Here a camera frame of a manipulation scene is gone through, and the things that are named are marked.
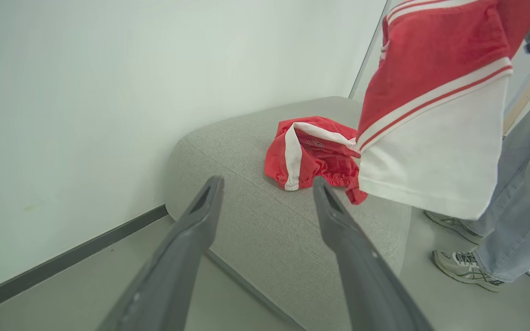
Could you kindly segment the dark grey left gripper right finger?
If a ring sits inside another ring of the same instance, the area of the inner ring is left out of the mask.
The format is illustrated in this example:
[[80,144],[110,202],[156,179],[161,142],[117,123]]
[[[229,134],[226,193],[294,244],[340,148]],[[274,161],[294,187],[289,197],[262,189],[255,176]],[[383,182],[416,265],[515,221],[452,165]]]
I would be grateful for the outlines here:
[[336,255],[354,331],[431,331],[433,327],[323,177],[313,180],[324,243]]

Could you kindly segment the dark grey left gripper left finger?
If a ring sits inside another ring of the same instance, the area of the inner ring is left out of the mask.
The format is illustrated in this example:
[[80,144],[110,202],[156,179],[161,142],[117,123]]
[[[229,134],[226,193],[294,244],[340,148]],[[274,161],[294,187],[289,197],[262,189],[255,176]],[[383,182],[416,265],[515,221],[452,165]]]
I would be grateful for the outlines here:
[[214,243],[224,196],[209,178],[148,262],[116,301],[99,331],[183,331],[201,258]]

